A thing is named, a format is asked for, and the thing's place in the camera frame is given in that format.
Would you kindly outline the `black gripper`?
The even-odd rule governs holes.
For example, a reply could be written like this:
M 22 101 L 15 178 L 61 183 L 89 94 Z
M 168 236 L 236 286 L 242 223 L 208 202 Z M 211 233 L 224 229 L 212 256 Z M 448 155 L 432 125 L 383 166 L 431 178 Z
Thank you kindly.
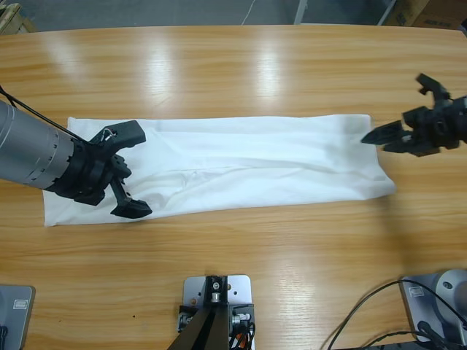
M 45 188 L 62 198 L 97 206 L 105 197 L 110 183 L 117 205 L 111 211 L 116 217 L 140 219 L 152 214 L 145 201 L 135 200 L 123 181 L 131 175 L 125 159 L 107 146 L 73 141 L 73 153 L 66 160 L 66 169 L 60 177 Z
M 421 106 L 403 113 L 403 119 L 412 129 L 410 139 L 401 122 L 390 122 L 367 133 L 360 142 L 384 145 L 383 150 L 409 153 L 425 157 L 440 153 L 441 148 L 455 149 L 466 143 L 466 97 L 435 104 L 432 109 Z

